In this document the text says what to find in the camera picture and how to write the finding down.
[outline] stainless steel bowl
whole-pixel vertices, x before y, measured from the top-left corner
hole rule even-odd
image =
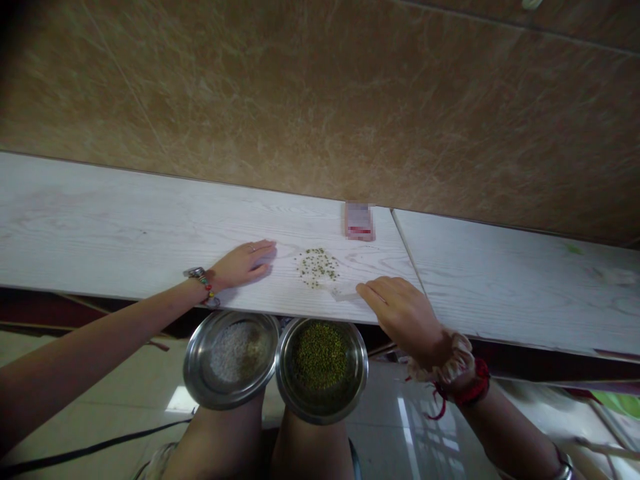
[[[347,344],[347,373],[338,384],[320,392],[309,391],[296,380],[293,350],[296,336],[316,319],[294,319],[280,336],[276,358],[278,390],[285,404],[302,420],[315,425],[336,423],[358,405],[367,384],[369,360],[358,329],[343,322],[329,322]]]
[[[250,322],[265,334],[267,354],[255,374],[244,381],[229,383],[216,375],[212,362],[213,346],[218,335],[234,323]],[[212,410],[228,410],[248,402],[266,386],[275,372],[275,352],[280,325],[272,315],[225,311],[212,313],[193,332],[183,366],[185,385],[198,404]]]

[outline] metal bangle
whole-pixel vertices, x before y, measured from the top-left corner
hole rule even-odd
[[[571,461],[571,457],[568,456],[566,453],[564,453],[562,450],[560,450],[556,444],[553,444],[553,446],[555,447],[555,451],[558,454],[558,460],[560,460],[560,463],[562,464],[562,468],[560,468],[560,471],[556,473],[555,476],[553,478],[550,478],[549,480],[572,480],[573,462]],[[495,467],[496,470],[498,470],[498,473],[503,479],[518,480],[516,477],[512,477],[508,473],[500,470],[498,467],[495,466],[494,463],[493,463],[493,466]]]

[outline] wood grain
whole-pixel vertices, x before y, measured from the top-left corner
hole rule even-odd
[[[640,288],[596,268],[640,273],[640,253],[394,210],[425,292],[468,335],[594,355],[640,355]]]
[[[419,281],[391,212],[377,239],[348,241],[343,203],[80,163],[0,153],[0,284],[142,299],[237,245],[277,242],[268,278],[221,294],[223,306],[375,323],[364,301],[337,303],[304,285],[296,257],[323,247],[344,281]]]

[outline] bowl of mung beans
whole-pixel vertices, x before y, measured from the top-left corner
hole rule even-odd
[[[302,420],[330,425],[356,408],[369,361],[353,324],[294,319],[282,332],[275,356],[280,395]]]

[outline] tiled floor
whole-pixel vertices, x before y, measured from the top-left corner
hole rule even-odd
[[[0,366],[46,343],[0,332]],[[185,341],[163,341],[168,352],[145,346],[78,400],[11,452],[10,463],[86,447],[113,437],[190,418],[167,411],[176,388],[184,385]],[[369,381],[358,408],[347,419],[347,431],[360,456],[363,477],[373,479],[497,479],[482,446],[458,410],[447,409],[439,422],[431,390],[405,382],[399,365],[371,363]],[[610,441],[591,408],[538,387],[509,387],[507,394],[540,428],[555,439],[582,435]],[[263,417],[278,424],[284,404],[275,379],[269,384]],[[178,425],[150,437],[22,475],[20,479],[92,478],[126,480],[162,444],[177,441],[186,430]]]

